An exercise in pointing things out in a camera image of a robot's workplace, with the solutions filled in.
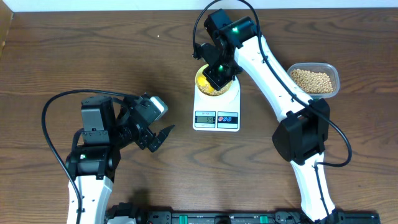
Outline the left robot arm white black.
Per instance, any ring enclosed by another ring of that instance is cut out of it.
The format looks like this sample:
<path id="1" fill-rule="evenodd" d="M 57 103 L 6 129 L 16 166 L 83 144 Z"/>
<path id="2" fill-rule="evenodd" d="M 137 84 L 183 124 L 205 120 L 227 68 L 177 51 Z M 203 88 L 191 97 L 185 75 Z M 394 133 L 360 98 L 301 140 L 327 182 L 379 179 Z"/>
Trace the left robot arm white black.
<path id="1" fill-rule="evenodd" d="M 158 96 L 96 95 L 81 102 L 83 128 L 78 130 L 66 160 L 69 183 L 68 223 L 145 223 L 144 213 L 124 204 L 105 216 L 113 190 L 120 150 L 132 143 L 155 152 L 173 126 L 153 133 L 149 126 L 168 110 Z"/>

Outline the yellow plastic measuring scoop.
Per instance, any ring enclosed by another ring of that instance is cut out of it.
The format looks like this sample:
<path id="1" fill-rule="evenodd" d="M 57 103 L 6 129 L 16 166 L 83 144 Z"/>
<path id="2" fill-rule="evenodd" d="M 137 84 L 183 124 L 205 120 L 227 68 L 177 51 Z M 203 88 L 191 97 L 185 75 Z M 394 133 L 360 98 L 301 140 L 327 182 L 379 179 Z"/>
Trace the yellow plastic measuring scoop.
<path id="1" fill-rule="evenodd" d="M 196 84 L 202 93 L 206 95 L 214 94 L 215 89 L 210 85 L 210 83 L 207 81 L 206 77 L 203 74 L 199 74 L 196 77 Z"/>

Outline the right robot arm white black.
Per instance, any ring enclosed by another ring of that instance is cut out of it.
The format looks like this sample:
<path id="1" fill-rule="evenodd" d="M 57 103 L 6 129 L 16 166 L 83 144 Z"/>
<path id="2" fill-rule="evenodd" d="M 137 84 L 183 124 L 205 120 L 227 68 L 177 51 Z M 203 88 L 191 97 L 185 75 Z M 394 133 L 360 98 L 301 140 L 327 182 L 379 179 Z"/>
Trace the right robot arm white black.
<path id="1" fill-rule="evenodd" d="M 277 152 L 295 172 L 301 207 L 313 222 L 326 222 L 335 209 L 323 171 L 328 139 L 330 107 L 301 90 L 271 53 L 258 19 L 233 22 L 219 9 L 206 18 L 212 44 L 195 44 L 197 57 L 208 66 L 203 74 L 215 90 L 221 90 L 245 71 L 268 100 L 279 125 L 272 135 Z"/>

